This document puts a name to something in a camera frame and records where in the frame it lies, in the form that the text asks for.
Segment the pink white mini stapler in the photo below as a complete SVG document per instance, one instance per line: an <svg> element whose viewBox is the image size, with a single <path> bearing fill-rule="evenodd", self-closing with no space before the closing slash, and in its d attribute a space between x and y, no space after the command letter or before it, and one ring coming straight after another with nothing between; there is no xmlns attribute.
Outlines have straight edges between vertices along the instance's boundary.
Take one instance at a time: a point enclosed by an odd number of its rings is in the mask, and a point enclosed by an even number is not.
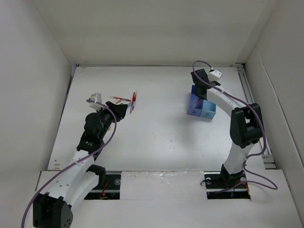
<svg viewBox="0 0 304 228"><path fill-rule="evenodd" d="M124 103L123 103L122 100L117 99L117 100L115 100L114 104L116 104L116 105L123 105Z"/></svg>

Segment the red ink clear pen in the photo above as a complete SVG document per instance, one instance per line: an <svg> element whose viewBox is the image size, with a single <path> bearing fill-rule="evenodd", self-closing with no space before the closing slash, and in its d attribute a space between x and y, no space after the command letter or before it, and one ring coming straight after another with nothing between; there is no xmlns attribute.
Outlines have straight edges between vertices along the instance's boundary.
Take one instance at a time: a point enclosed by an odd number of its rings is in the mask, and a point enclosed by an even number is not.
<svg viewBox="0 0 304 228"><path fill-rule="evenodd" d="M109 98L112 98L112 99L119 99L119 100L122 100L122 101L131 102L131 99L122 98L122 97L117 97L117 96L109 96Z"/></svg>

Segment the pink ink clear pen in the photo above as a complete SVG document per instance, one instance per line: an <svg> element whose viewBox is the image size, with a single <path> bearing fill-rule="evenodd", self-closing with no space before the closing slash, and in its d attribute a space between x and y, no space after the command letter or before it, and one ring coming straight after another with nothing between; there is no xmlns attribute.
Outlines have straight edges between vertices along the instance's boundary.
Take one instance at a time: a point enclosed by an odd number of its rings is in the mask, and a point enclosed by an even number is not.
<svg viewBox="0 0 304 228"><path fill-rule="evenodd" d="M135 103L131 105L130 107L130 114L134 111Z"/></svg>

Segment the red gel pen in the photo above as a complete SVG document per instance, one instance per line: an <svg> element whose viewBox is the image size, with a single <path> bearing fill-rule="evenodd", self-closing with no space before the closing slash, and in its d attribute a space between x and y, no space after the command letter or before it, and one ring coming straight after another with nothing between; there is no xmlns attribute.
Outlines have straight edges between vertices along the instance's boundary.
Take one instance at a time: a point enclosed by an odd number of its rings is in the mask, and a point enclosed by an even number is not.
<svg viewBox="0 0 304 228"><path fill-rule="evenodd" d="M135 103L136 96L137 96L137 92L134 92L134 93L133 93L133 97L132 97L132 104Z"/></svg>

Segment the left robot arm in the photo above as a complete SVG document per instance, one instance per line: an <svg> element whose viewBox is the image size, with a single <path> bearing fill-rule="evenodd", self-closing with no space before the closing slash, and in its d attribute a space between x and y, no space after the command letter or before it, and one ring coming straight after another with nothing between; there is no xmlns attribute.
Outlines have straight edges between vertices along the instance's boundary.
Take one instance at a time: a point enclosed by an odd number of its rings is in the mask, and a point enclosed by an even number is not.
<svg viewBox="0 0 304 228"><path fill-rule="evenodd" d="M32 201L36 228L69 228L87 194L105 185L105 169L95 161L109 143L104 142L104 136L110 126L124 119L129 106L110 101L89 103L96 111L85 118L84 132L71 162L52 178L55 183L44 194L38 191Z"/></svg>

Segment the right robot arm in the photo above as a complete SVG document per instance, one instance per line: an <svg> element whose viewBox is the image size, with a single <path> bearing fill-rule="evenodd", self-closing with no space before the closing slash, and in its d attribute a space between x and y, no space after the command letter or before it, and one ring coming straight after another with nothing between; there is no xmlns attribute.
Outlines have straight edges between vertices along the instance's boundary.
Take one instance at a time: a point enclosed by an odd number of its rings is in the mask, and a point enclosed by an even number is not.
<svg viewBox="0 0 304 228"><path fill-rule="evenodd" d="M204 69L191 72L195 95L216 104L230 117L232 145L219 176L223 188L228 189L241 180L249 153L265 132L260 106L248 104L224 91L219 83L220 76L214 69L208 73Z"/></svg>

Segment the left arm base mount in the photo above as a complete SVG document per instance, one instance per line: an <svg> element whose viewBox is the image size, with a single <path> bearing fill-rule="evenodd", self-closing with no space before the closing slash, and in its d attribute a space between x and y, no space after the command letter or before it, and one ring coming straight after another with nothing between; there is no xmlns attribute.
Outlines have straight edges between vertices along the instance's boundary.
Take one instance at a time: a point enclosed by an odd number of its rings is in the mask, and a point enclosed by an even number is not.
<svg viewBox="0 0 304 228"><path fill-rule="evenodd" d="M121 172L106 172L103 186L97 186L86 196L85 200L119 200Z"/></svg>

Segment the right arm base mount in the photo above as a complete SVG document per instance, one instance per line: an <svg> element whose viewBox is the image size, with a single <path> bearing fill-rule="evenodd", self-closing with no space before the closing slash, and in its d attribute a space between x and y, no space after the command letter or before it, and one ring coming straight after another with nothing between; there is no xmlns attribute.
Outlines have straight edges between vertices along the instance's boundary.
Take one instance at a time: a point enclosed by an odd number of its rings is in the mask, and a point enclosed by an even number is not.
<svg viewBox="0 0 304 228"><path fill-rule="evenodd" d="M204 180L200 183L206 188L207 199L209 200L231 200L231 199L251 199L246 184L241 181L246 180L244 171L236 175L224 174L223 171L204 172Z"/></svg>

